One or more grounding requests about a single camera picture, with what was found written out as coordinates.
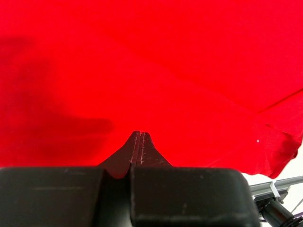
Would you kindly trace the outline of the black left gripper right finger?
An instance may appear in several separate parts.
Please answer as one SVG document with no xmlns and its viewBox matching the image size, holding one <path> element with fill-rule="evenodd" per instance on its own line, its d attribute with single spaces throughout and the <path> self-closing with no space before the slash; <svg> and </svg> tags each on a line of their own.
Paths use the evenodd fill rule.
<svg viewBox="0 0 303 227">
<path fill-rule="evenodd" d="M 173 167 L 151 137 L 140 136 L 130 169 L 130 217 L 135 227 L 258 227 L 244 176 L 228 168 Z"/>
</svg>

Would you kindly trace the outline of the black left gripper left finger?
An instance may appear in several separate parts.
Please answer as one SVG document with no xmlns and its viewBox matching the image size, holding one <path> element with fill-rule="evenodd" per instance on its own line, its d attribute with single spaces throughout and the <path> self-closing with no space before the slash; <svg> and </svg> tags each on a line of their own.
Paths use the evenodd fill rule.
<svg viewBox="0 0 303 227">
<path fill-rule="evenodd" d="M 140 133 L 97 166 L 4 167 L 3 227 L 129 227 L 129 169 Z"/>
</svg>

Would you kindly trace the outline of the red t shirt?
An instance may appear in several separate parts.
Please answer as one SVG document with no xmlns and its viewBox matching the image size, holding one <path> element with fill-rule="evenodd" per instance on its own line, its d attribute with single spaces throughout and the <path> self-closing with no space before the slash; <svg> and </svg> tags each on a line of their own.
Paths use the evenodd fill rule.
<svg viewBox="0 0 303 227">
<path fill-rule="evenodd" d="M 1 1 L 1 166 L 94 166 L 133 131 L 174 166 L 277 177 L 303 139 L 302 1 Z"/>
</svg>

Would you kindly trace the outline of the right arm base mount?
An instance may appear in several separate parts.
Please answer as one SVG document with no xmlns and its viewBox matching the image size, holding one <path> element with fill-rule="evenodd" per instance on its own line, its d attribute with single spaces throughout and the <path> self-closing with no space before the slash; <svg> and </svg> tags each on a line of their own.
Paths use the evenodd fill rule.
<svg viewBox="0 0 303 227">
<path fill-rule="evenodd" d="M 261 196 L 253 199 L 259 215 L 260 222 L 267 223 L 271 227 L 302 227 L 303 216 L 293 215 L 278 199 Z"/>
</svg>

